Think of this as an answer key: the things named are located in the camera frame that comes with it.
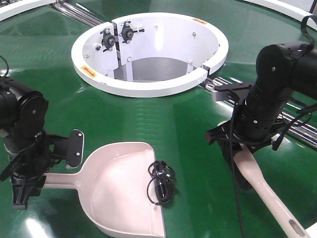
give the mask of dustpan handle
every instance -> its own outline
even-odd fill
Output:
[[[77,189],[79,186],[77,174],[47,173],[44,175],[46,179],[43,188]]]
[[[235,154],[234,162],[252,185],[289,238],[310,238],[302,225],[265,181],[258,163],[245,145]]]

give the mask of pink dustpan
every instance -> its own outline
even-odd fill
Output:
[[[147,198],[147,169],[155,160],[144,142],[120,142],[95,150],[75,174],[45,174],[43,188],[78,191],[86,215],[116,238],[164,238],[162,209]],[[154,185],[149,194],[155,197]]]

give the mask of white circular frame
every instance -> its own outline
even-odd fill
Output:
[[[122,43],[122,37],[118,36],[118,55],[116,50],[97,52],[95,47],[102,38],[100,32],[107,28],[113,34],[113,26],[121,32],[126,21],[131,21],[131,25],[134,23],[137,28],[145,29],[145,32],[135,33],[130,44]],[[182,37],[182,33],[187,34],[187,38]],[[173,13],[140,13],[89,29],[76,40],[71,56],[76,72],[92,86],[116,95],[147,98],[172,95],[195,87],[206,79],[208,70],[211,74],[223,65],[228,48],[225,35],[205,21]],[[118,56],[123,65],[129,64],[131,56],[133,60],[162,57],[181,60],[196,69],[165,81],[123,81],[113,78],[112,71],[118,68]]]

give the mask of screw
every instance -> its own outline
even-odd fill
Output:
[[[133,31],[127,31],[126,36],[128,38],[132,38],[133,37]]]
[[[108,45],[114,46],[114,44],[115,44],[115,39],[113,38],[108,39]]]

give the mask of screw head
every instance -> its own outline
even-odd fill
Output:
[[[114,44],[115,44],[115,39],[114,38],[109,38],[108,39],[108,45],[114,46]]]
[[[132,30],[129,30],[127,31],[127,33],[125,33],[125,35],[127,36],[127,38],[131,39],[133,37],[133,31]]]

